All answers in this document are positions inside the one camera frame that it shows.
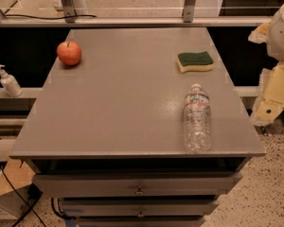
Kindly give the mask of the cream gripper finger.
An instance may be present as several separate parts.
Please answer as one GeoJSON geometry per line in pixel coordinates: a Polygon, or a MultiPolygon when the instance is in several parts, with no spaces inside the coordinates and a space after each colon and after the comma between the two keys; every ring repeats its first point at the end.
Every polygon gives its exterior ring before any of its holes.
{"type": "Polygon", "coordinates": [[[272,70],[262,70],[257,92],[250,121],[255,126],[267,126],[284,110],[284,61],[272,70]]]}
{"type": "Polygon", "coordinates": [[[263,44],[268,40],[268,33],[270,28],[270,21],[266,21],[255,30],[253,30],[248,36],[248,41],[255,44],[263,44]]]}

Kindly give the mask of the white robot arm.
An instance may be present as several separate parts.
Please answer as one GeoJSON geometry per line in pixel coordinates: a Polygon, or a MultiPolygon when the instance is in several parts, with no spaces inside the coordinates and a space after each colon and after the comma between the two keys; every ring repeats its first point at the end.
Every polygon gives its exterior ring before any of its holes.
{"type": "Polygon", "coordinates": [[[267,126],[284,110],[284,4],[270,21],[252,31],[248,40],[266,43],[267,54],[277,60],[273,69],[263,69],[260,74],[258,96],[250,116],[255,126],[267,126]]]}

